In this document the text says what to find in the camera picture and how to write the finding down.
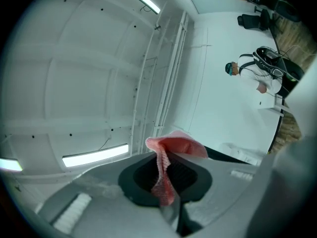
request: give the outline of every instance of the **white wall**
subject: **white wall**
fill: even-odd
[[[199,14],[211,12],[253,12],[254,5],[243,0],[192,0]]]
[[[238,76],[229,77],[224,67],[260,46],[276,46],[270,32],[240,27],[238,15],[211,13],[196,21],[163,133],[180,128],[214,150],[232,143],[266,153],[279,116],[255,109],[256,91]]]

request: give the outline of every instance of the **white curved panel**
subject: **white curved panel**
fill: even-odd
[[[47,134],[34,135],[34,138],[30,135],[13,135],[10,142],[24,175],[61,172]]]
[[[6,68],[5,119],[44,117],[49,61],[12,61]]]
[[[1,144],[0,151],[1,151],[2,158],[14,159],[14,155],[11,151],[11,148],[10,148],[8,141]]]
[[[124,128],[132,125],[132,115],[113,115],[111,119],[104,117],[74,117],[60,119],[24,119],[9,120],[3,123],[7,135],[35,135],[46,133],[90,132],[111,128]]]
[[[150,37],[151,35],[139,25],[133,28],[126,42],[125,52],[122,56],[123,59],[130,64],[141,67]],[[155,50],[156,47],[157,45],[153,42],[151,48]]]
[[[101,11],[103,7],[89,1],[82,4],[68,22],[61,43],[114,55],[129,22],[106,7]]]
[[[28,44],[55,44],[65,22],[78,6],[76,2],[43,0],[34,3],[21,20],[15,41]]]
[[[51,117],[103,116],[109,71],[57,61],[51,94]]]
[[[137,94],[137,80],[131,80],[124,75],[118,75],[113,86],[114,97],[111,105],[111,115],[132,116],[133,105]]]
[[[11,58],[20,61],[49,61],[56,60],[71,61],[109,70],[119,68],[119,73],[132,77],[139,76],[139,68],[112,55],[99,51],[86,49],[74,45],[16,45],[11,52]]]
[[[50,135],[51,143],[54,146],[56,157],[61,161],[63,156],[82,154],[85,152],[98,151],[102,149],[111,148],[114,146],[126,144],[129,141],[130,128],[115,128],[113,131],[97,130],[91,132],[73,133],[59,133]],[[97,163],[90,163],[79,167],[73,167],[72,170],[80,168],[90,168],[96,165],[111,163],[112,158],[99,161]],[[69,168],[62,166],[62,169],[67,171]]]

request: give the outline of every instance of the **red rag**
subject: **red rag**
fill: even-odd
[[[157,154],[158,181],[152,188],[152,194],[159,198],[162,206],[168,206],[174,202],[175,194],[166,172],[170,165],[166,152],[208,158],[207,151],[201,143],[179,130],[163,137],[149,137],[146,145]]]

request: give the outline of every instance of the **chair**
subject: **chair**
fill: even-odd
[[[263,9],[260,16],[242,14],[238,17],[238,24],[245,29],[258,28],[262,31],[269,29],[271,18],[267,10]]]
[[[269,29],[273,35],[276,37],[275,30],[278,30],[281,34],[283,33],[276,25],[277,19],[271,19],[267,10],[258,10],[255,6],[254,12],[260,12],[260,16],[242,14],[238,17],[238,24],[243,26],[245,29],[255,29],[258,28],[262,31]]]

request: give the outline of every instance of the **white pipe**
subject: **white pipe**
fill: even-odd
[[[167,5],[167,1],[165,2],[165,4],[164,4],[162,10],[160,10],[160,12],[159,12],[159,14],[158,14],[158,19],[157,19],[157,23],[156,23],[155,27],[159,24],[159,20],[160,20],[160,18],[162,17],[162,14],[163,14],[163,11],[165,10],[166,5]]]
[[[160,21],[160,18],[161,18],[162,14],[163,14],[163,12],[164,12],[164,10],[165,10],[165,8],[166,8],[166,5],[167,5],[167,1],[165,2],[165,4],[164,4],[162,10],[160,10],[160,12],[159,12],[159,14],[158,14],[158,19],[157,19],[157,21],[156,21],[155,27],[158,26],[159,21]],[[160,52],[161,47],[162,47],[162,43],[161,43],[161,40],[160,40],[160,41],[159,41],[159,44],[158,44],[158,48],[157,48],[157,50],[156,50],[156,52],[155,52],[154,58],[146,59],[146,61],[147,61],[147,60],[151,60],[151,59],[155,59],[155,61],[154,61],[155,67],[156,67],[156,64],[157,64],[157,61],[158,61],[158,56],[159,56],[159,52]],[[151,90],[151,87],[152,87],[152,80],[153,80],[153,76],[152,76],[152,78],[151,78],[151,85],[150,85],[150,89],[149,89],[149,93],[148,93],[148,97],[147,97],[147,100],[148,100],[147,106],[148,106],[148,104],[149,104],[149,95],[150,95],[150,90]],[[141,146],[141,144],[142,144],[142,138],[141,138],[142,130],[143,130],[143,124],[140,125],[140,134],[139,134],[139,139],[140,139],[140,141],[139,141],[139,146],[138,146],[138,154],[140,154],[140,146]]]
[[[162,110],[162,115],[161,115],[160,120],[159,120],[159,126],[162,126],[162,124],[163,124],[164,117],[165,117],[165,114],[166,114],[167,105],[168,105],[168,103],[169,103],[169,101],[171,99],[171,90],[172,90],[173,85],[175,84],[175,81],[176,81],[175,75],[176,75],[177,66],[178,66],[178,63],[179,63],[179,60],[180,60],[180,53],[181,53],[181,49],[182,49],[182,45],[183,45],[183,41],[184,41],[185,32],[186,31],[183,29],[182,33],[181,33],[181,36],[180,36],[180,39],[179,39],[180,45],[178,45],[178,49],[177,49],[177,53],[176,53],[176,59],[175,59],[175,62],[174,62],[172,75],[171,75],[171,79],[170,79],[170,84],[168,85],[168,88],[167,88],[166,98],[165,98],[164,106],[163,106],[163,110]]]
[[[138,104],[138,99],[139,99],[139,93],[140,93],[140,90],[141,90],[141,81],[142,81],[143,71],[144,71],[144,67],[145,67],[145,62],[147,60],[147,56],[148,56],[148,53],[149,53],[149,50],[150,50],[150,46],[151,46],[151,42],[152,42],[154,33],[155,33],[155,30],[153,29],[152,35],[151,35],[147,50],[145,52],[144,59],[143,59],[142,68],[141,68],[141,74],[140,74],[139,83],[138,83],[138,87],[137,87],[138,91],[137,91],[137,94],[136,94],[136,97],[135,97],[135,102],[134,102],[133,121],[132,121],[131,135],[130,135],[130,139],[131,139],[131,141],[130,141],[130,157],[132,156],[134,124],[135,124],[135,117],[136,117],[136,113],[137,113],[137,104]]]
[[[173,98],[174,89],[175,89],[175,85],[176,85],[176,80],[177,80],[179,67],[180,67],[180,63],[181,63],[181,58],[182,58],[183,50],[184,50],[184,46],[185,46],[186,34],[187,34],[187,31],[185,31],[185,34],[184,34],[184,39],[183,39],[181,52],[180,52],[180,60],[178,61],[178,65],[177,65],[177,69],[176,69],[175,83],[173,84],[173,88],[172,88],[171,95],[170,95],[171,97],[170,97],[168,105],[167,105],[167,109],[166,109],[166,112],[165,112],[165,116],[164,116],[163,122],[161,123],[162,127],[164,127],[164,125],[165,125],[165,121],[166,121],[166,118],[167,118],[167,115],[168,115],[168,111],[169,111],[169,108],[170,108],[170,103],[171,103],[171,100]]]
[[[182,29],[183,29],[182,24],[185,21],[185,16],[186,16],[186,12],[184,11],[183,15],[182,15],[181,22],[180,22],[179,27],[178,27],[178,32],[177,32],[176,40],[175,40],[175,46],[173,48],[173,52],[172,52],[172,55],[171,55],[171,60],[170,60],[170,64],[169,64],[169,67],[168,67],[166,80],[165,80],[165,84],[164,84],[163,91],[162,91],[162,96],[160,98],[160,102],[159,102],[159,106],[158,106],[158,113],[157,113],[157,118],[156,118],[156,121],[155,121],[153,137],[155,137],[156,134],[157,134],[156,127],[159,125],[160,116],[162,114],[162,110],[163,110],[163,106],[164,106],[164,102],[165,102],[165,98],[166,98],[166,93],[167,93],[167,88],[168,88],[168,85],[169,85],[172,69],[173,69],[173,66],[174,66],[174,63],[175,63],[175,57],[176,57],[177,49],[178,49],[178,46],[179,46],[179,39],[180,39],[181,32],[182,32]]]
[[[168,19],[164,29],[163,29],[163,32],[162,32],[162,36],[159,40],[159,43],[158,43],[158,48],[157,48],[157,51],[156,51],[156,60],[155,60],[155,63],[154,63],[154,68],[152,70],[152,74],[151,74],[151,79],[150,79],[150,87],[149,87],[149,91],[148,91],[148,96],[147,96],[147,105],[146,105],[146,108],[145,108],[145,115],[143,117],[143,120],[142,120],[142,123],[141,123],[141,130],[140,130],[140,144],[139,144],[139,148],[138,148],[138,153],[142,153],[143,151],[143,145],[144,145],[144,137],[145,137],[145,130],[146,130],[146,119],[147,119],[147,116],[148,116],[148,111],[149,111],[149,102],[150,102],[150,93],[151,93],[151,89],[152,89],[152,84],[153,84],[153,77],[154,77],[154,73],[155,73],[155,70],[156,70],[156,67],[157,67],[157,64],[158,64],[158,59],[159,59],[159,54],[160,54],[160,51],[161,51],[161,48],[162,48],[162,45],[163,45],[163,40],[165,38],[165,35],[166,35],[166,32],[167,32],[167,29],[168,29],[168,26],[169,26],[169,23],[171,21],[171,18]]]

